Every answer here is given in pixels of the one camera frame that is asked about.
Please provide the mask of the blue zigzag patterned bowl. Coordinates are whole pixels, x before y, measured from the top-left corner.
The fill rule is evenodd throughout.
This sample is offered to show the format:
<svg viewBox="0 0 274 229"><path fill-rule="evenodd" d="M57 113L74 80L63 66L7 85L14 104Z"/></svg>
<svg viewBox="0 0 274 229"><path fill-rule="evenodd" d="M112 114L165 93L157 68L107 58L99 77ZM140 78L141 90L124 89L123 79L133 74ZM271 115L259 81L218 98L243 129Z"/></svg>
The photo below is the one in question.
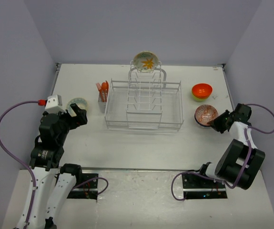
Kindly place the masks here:
<svg viewBox="0 0 274 229"><path fill-rule="evenodd" d="M150 51L143 51L135 55L132 64L140 72L152 72L159 64L158 57Z"/></svg>

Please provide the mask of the red rimmed patterned bowl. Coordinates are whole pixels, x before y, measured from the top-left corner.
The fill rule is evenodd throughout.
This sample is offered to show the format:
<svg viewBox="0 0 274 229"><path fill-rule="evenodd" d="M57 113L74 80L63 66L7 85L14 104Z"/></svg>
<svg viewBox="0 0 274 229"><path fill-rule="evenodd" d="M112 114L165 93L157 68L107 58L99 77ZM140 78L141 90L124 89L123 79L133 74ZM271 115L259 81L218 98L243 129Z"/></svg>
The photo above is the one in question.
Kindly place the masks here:
<svg viewBox="0 0 274 229"><path fill-rule="evenodd" d="M208 104L199 106L194 113L194 117L203 125L208 125L208 122L217 118L218 115L217 109Z"/></svg>

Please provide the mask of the orange bowl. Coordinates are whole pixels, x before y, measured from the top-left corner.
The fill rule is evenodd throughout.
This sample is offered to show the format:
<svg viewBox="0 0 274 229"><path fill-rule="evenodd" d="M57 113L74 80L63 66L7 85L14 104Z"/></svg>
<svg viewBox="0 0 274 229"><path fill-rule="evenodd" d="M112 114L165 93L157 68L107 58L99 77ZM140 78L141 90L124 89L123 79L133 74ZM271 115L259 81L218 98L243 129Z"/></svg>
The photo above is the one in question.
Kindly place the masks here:
<svg viewBox="0 0 274 229"><path fill-rule="evenodd" d="M192 94L197 99L207 99L213 92L213 88L206 83L199 83L192 87Z"/></svg>

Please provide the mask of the lime green bowl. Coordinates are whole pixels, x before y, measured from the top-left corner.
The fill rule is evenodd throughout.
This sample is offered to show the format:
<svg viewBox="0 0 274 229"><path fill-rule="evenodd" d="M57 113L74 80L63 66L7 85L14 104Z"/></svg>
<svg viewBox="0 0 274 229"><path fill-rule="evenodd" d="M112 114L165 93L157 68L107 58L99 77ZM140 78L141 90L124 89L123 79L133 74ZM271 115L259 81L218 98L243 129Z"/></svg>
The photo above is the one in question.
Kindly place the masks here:
<svg viewBox="0 0 274 229"><path fill-rule="evenodd" d="M200 98L200 97L197 97L197 96L195 96L194 94L192 94L192 98L193 98L195 101L197 101L197 102L204 102L204 101L206 101L206 100L209 98L209 96L204 97L204 98Z"/></svg>

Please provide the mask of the dark blue triangle bowl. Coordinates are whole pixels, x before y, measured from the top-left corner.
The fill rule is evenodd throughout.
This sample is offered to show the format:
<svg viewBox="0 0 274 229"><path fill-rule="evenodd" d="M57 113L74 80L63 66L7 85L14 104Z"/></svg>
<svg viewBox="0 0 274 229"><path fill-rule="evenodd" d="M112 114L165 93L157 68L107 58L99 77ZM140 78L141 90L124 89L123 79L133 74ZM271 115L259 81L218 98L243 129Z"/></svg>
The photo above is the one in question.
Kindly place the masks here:
<svg viewBox="0 0 274 229"><path fill-rule="evenodd" d="M210 125L203 125L203 124L201 124L201 123L197 120L196 117L194 117L194 119L195 119L196 123L197 123L199 126L204 127L204 128L211 128Z"/></svg>

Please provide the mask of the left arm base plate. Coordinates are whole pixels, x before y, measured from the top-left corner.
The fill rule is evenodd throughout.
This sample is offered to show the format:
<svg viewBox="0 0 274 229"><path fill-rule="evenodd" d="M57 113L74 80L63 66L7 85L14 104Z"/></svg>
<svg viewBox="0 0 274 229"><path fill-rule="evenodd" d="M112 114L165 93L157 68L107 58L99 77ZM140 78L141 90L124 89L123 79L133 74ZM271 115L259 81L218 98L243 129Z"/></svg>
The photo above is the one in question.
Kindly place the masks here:
<svg viewBox="0 0 274 229"><path fill-rule="evenodd" d="M95 177L98 177L97 173L82 173L81 179L76 185L81 184L84 181L87 181L89 179L93 180L91 182L88 182L86 184L83 184L82 186L74 189L71 191L67 199L94 199L97 200L98 198L98 180L94 179Z"/></svg>

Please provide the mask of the yellow patterned bowl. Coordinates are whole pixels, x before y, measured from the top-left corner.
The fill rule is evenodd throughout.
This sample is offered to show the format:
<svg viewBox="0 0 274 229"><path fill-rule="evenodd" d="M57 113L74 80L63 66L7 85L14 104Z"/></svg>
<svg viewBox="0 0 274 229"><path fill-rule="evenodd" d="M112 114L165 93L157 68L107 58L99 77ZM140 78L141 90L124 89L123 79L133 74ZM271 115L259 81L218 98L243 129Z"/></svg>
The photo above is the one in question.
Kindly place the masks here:
<svg viewBox="0 0 274 229"><path fill-rule="evenodd" d="M77 104L77 106L78 106L80 109L84 109L84 110L87 110L87 109L88 109L88 103L87 103L87 101L86 101L84 98L80 98L80 97L73 98L73 99L71 99L71 100L67 103L67 106L66 106L66 109L68 110L68 113L69 113L71 116L76 116L75 112L74 112L73 109L70 107L71 104Z"/></svg>

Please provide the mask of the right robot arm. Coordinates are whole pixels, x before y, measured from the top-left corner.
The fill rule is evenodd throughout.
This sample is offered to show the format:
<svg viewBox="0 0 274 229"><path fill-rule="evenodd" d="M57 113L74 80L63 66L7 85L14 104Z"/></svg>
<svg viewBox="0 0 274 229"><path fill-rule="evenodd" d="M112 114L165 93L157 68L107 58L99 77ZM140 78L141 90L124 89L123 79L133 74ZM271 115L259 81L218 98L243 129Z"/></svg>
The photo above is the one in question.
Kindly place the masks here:
<svg viewBox="0 0 274 229"><path fill-rule="evenodd" d="M220 181L231 189L247 190L251 186L265 159L265 153L255 146L251 136L251 114L251 107L238 104L234 111L226 110L207 123L221 134L228 131L233 140L217 163L214 175L209 171L211 162L202 165L197 175L201 187L208 187L213 181Z"/></svg>

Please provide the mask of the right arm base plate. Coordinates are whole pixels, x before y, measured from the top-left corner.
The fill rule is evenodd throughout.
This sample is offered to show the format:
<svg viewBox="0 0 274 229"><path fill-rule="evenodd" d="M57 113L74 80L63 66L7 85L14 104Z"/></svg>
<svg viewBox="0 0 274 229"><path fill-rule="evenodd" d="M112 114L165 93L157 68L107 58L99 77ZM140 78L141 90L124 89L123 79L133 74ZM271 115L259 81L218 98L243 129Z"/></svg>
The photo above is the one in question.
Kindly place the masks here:
<svg viewBox="0 0 274 229"><path fill-rule="evenodd" d="M190 199L227 199L225 185L204 179L193 174L182 175L183 198Z"/></svg>

